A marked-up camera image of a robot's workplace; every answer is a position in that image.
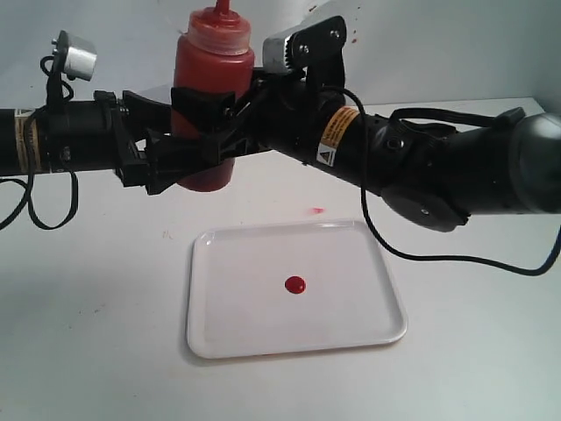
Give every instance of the white table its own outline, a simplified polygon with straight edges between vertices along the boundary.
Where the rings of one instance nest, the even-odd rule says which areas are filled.
[[[439,103],[497,114],[532,99]],[[388,115],[394,106],[369,107]],[[57,232],[25,215],[0,233],[0,419],[559,420],[561,264],[530,279],[389,257],[409,329],[394,346],[208,362],[184,346],[191,243],[227,225],[361,218],[359,191],[278,153],[238,161],[215,194],[148,197],[82,174],[80,211]],[[36,181],[38,213],[67,211],[67,175]],[[3,186],[6,215],[21,194]],[[451,234],[371,197],[394,245],[535,267],[556,216],[481,217]],[[309,208],[322,207],[321,216]]]

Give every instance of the red dot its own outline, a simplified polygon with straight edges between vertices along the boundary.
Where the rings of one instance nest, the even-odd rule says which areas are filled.
[[[301,294],[306,290],[306,281],[300,276],[291,276],[284,282],[284,287],[292,294]]]

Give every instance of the white surface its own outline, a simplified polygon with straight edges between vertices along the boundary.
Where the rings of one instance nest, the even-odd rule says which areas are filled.
[[[285,288],[300,276],[306,289]],[[261,225],[195,242],[187,338],[203,358],[390,344],[407,321],[364,222]]]
[[[176,30],[213,0],[3,0],[0,2],[0,95],[10,108],[39,106],[45,77],[39,59],[60,29],[96,44],[93,89],[135,91],[168,84]],[[258,56],[266,36],[314,18],[343,14],[349,86],[365,103],[536,96],[557,56],[558,0],[232,0],[253,26]],[[561,72],[556,67],[552,76]]]
[[[4,98],[9,105],[9,98]],[[531,99],[440,103],[498,114]],[[394,106],[369,107],[388,115]],[[217,226],[360,218],[358,189],[277,153],[239,160],[214,194],[147,197],[83,174],[70,226],[27,217],[0,233],[0,417],[8,420],[561,419],[561,265],[523,278],[469,264],[388,265],[408,313],[394,346],[208,362],[186,350],[191,245]],[[67,210],[65,175],[38,177],[37,212]],[[21,190],[2,187],[6,215]],[[535,267],[560,216],[481,217],[430,232],[370,197],[374,221],[412,253],[476,253]],[[309,208],[323,207],[321,216]]]

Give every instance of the red sauce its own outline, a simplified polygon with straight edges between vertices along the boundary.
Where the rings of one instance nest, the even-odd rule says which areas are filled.
[[[201,92],[235,92],[242,96],[252,79],[255,54],[249,47],[251,26],[229,0],[216,7],[191,13],[188,31],[177,41],[174,86]],[[195,127],[177,112],[172,114],[172,132],[187,139],[199,136]],[[234,160],[179,182],[194,191],[215,191],[230,182]]]
[[[292,294],[301,294],[306,290],[306,281],[300,276],[291,276],[284,282],[284,287]]]

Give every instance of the robotic arm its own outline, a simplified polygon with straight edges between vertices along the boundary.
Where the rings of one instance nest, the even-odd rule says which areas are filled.
[[[41,62],[46,105],[33,113],[0,111],[0,175],[30,176],[19,212],[30,204],[32,214],[35,174],[68,171],[77,191],[74,172],[114,169],[125,187],[145,186],[157,195],[225,159],[274,149],[360,186],[363,208],[370,191],[440,232],[477,214],[561,213],[560,117],[526,117],[522,109],[497,117],[436,109],[368,116],[344,88],[346,37],[341,17],[279,33],[265,41],[263,68],[254,69],[239,100],[233,93],[174,88],[170,106],[130,91],[121,99],[97,91],[93,101],[72,101],[62,75],[89,80],[96,54],[88,42],[61,32],[53,56]],[[358,111],[345,106],[345,96]],[[195,123],[199,141],[169,135],[172,109]],[[478,128],[460,133],[450,124]],[[141,140],[145,150],[137,147]]]

